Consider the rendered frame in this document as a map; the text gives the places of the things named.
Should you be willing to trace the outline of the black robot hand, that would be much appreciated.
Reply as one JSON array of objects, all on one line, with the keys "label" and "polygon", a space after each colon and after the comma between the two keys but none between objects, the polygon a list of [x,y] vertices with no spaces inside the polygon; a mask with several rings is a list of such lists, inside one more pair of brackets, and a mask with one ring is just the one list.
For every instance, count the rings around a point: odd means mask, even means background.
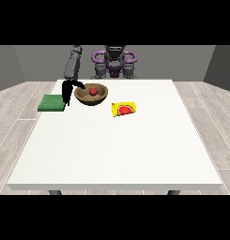
[{"label": "black robot hand", "polygon": [[63,98],[63,102],[67,105],[69,105],[70,97],[71,97],[72,90],[73,90],[74,86],[85,89],[84,84],[82,82],[79,82],[79,81],[65,80],[62,83],[62,98]]}]

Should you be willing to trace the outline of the yellow cup with melon print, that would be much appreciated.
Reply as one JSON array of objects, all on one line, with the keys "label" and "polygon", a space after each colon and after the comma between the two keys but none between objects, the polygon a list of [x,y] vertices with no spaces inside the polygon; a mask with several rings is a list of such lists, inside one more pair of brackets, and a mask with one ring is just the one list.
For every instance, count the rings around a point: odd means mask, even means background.
[{"label": "yellow cup with melon print", "polygon": [[126,115],[136,112],[136,104],[134,102],[118,102],[112,104],[113,117]]}]

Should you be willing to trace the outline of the green square pad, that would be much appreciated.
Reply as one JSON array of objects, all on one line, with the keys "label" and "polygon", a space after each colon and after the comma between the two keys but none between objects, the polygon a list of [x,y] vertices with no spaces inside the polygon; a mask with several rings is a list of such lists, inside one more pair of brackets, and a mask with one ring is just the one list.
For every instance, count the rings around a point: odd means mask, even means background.
[{"label": "green square pad", "polygon": [[45,95],[38,105],[39,112],[63,112],[65,103],[61,95]]}]

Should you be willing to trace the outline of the brown wooden bowl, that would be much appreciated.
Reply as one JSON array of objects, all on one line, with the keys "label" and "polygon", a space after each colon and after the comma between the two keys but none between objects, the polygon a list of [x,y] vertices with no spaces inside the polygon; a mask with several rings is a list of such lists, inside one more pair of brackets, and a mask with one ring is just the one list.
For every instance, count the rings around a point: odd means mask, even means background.
[{"label": "brown wooden bowl", "polygon": [[[86,106],[95,106],[102,103],[108,96],[108,88],[100,83],[86,83],[85,89],[77,87],[74,91],[74,96]],[[98,93],[95,96],[89,94],[90,88],[96,88]]]}]

